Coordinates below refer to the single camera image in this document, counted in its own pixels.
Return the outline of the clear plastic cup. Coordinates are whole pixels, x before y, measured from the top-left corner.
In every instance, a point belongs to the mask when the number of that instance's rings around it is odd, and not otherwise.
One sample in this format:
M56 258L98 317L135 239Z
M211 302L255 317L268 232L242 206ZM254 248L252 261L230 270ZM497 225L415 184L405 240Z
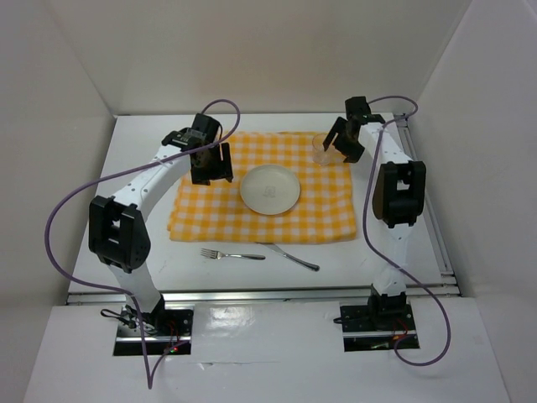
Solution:
M312 160L320 166L329 165L332 159L330 150L324 148L325 138L325 134L319 133L312 139Z

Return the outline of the cream round plate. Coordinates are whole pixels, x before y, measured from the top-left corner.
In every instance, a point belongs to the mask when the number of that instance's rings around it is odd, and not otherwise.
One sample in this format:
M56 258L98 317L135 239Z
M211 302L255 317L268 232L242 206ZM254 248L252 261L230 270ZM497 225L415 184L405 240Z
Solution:
M276 216L289 211L299 200L301 186L296 174L281 165L260 165L242 178L239 193L250 210Z

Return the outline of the yellow white checkered cloth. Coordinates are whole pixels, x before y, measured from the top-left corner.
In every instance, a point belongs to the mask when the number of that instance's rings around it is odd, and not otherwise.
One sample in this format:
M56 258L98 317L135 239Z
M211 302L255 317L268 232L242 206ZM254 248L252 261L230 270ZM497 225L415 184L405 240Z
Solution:
M232 182L184 176L169 216L177 242L332 243L355 238L348 165L313 160L316 132L231 136Z

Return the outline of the silver table knife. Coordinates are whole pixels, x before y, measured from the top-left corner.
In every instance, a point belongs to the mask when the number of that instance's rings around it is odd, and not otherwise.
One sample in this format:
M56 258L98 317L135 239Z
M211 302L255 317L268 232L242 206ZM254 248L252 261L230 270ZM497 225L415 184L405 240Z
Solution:
M292 254L289 254L289 253L285 252L283 249L281 249L279 246L277 246L274 243L260 243L260 245L263 245L264 247L266 247L266 248L272 250L273 252L275 252L276 254L284 257L285 259L290 260L290 261L294 262L295 264L298 264L298 265L300 265L302 267L305 267L310 271L319 272L320 269L321 269L320 266L317 265L317 264L312 264L312 263L307 262L307 261L305 261L303 259L299 259L299 258L295 257Z

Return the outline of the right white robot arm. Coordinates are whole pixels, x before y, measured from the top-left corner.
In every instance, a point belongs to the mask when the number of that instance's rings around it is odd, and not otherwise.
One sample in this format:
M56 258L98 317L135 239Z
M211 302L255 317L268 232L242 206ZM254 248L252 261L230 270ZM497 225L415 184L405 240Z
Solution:
M413 160L388 132L395 123L374 114L367 98L345 101L346 116L338 118L323 140L344 156L346 163L358 162L364 154L373 158L362 212L362 230L367 230L368 213L380 222L385 243L375 247L368 235L367 246L383 261L383 268L370 287L367 307L359 314L338 319L343 328L387 331L404 325L407 315L406 270L408 241L425 206L425 164Z

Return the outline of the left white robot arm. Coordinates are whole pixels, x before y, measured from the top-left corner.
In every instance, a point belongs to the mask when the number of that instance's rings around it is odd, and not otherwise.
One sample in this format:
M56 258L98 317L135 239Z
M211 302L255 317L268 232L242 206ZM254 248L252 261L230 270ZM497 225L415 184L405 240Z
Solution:
M232 181L228 143L199 150L221 133L217 120L196 114L189 127L164 137L151 167L112 196L96 196L90 203L89 249L113 273L119 287L129 292L127 311L148 335L162 331L169 317L146 264L151 248L146 221L162 196L184 175L189 174L195 185Z

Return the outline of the silver fork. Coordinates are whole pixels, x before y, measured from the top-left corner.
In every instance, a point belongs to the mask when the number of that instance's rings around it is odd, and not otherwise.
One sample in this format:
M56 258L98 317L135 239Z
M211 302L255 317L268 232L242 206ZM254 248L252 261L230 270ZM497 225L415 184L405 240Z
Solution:
M265 260L264 255L259 254L227 254L214 249L201 249L201 256L208 259L247 259L247 260Z

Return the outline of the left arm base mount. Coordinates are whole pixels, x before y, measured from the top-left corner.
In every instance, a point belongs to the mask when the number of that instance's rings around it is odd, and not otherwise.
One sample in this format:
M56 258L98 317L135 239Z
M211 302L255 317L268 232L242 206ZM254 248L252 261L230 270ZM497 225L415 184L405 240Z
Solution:
M117 320L117 332L113 355L118 357L142 356L144 334L148 356L162 354L190 355L194 311L192 309L168 310L163 324L146 322L140 327L136 314L127 306L120 312L110 309L100 311L102 317Z

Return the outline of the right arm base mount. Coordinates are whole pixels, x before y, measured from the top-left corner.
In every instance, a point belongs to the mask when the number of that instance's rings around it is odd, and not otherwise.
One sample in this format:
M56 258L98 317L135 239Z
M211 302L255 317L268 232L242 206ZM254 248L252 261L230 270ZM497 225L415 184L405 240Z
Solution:
M365 305L340 306L339 317L332 321L341 327L345 352L393 350L396 342L399 349L420 348L410 304L402 313L376 317Z

